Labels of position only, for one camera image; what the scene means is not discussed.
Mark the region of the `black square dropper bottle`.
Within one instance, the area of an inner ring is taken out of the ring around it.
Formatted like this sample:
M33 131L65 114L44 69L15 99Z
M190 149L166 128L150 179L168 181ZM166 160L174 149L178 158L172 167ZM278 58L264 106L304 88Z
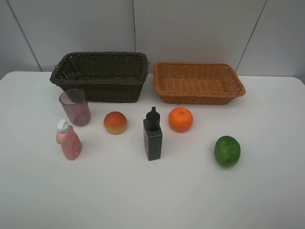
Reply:
M160 127L160 114L156 111L156 107L152 107L143 120L143 137L148 160L160 159L163 133Z

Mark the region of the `orange tangerine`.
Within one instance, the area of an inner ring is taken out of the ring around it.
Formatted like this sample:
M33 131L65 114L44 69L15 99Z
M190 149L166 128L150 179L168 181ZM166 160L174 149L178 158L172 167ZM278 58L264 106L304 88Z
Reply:
M188 109L177 107L170 111L168 123L172 130L180 133L186 132L193 125L193 115Z

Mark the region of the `translucent purple plastic cup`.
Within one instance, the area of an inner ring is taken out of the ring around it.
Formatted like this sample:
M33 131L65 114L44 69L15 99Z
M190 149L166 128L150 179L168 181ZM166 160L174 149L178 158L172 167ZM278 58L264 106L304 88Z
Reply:
M73 125L84 126L89 123L91 113L83 90L69 89L59 96L59 101Z

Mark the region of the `green lime fruit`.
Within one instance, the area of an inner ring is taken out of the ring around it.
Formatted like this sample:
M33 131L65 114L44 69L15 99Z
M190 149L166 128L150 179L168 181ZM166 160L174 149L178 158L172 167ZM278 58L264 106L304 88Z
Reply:
M219 165L225 168L237 164L241 155L241 147L238 141L231 136L220 137L214 147L214 156Z

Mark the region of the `red-orange peach fruit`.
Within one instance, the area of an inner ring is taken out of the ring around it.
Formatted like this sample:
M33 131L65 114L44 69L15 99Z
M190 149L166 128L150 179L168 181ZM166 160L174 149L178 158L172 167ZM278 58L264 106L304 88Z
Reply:
M127 118L120 112L114 111L108 113L103 121L106 131L112 135L119 135L127 128Z

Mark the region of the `light orange wicker basket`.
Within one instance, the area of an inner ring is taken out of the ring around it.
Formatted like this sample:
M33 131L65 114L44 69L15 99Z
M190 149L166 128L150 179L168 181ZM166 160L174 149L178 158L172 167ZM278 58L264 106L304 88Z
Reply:
M228 104L245 95L234 69L225 63L158 62L154 88L169 104Z

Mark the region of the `dark brown wicker basket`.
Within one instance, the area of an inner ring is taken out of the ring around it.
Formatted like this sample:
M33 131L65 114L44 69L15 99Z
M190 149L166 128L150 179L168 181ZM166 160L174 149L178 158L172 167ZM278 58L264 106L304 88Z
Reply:
M50 81L64 91L83 90L88 102L135 103L147 75L148 59L140 52L72 52Z

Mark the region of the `pink bottle with white cap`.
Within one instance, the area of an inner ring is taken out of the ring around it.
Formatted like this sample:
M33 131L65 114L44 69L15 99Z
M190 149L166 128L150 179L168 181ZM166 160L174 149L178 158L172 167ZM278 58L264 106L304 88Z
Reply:
M82 152L82 143L73 127L61 119L57 124L56 142L68 160L75 160Z

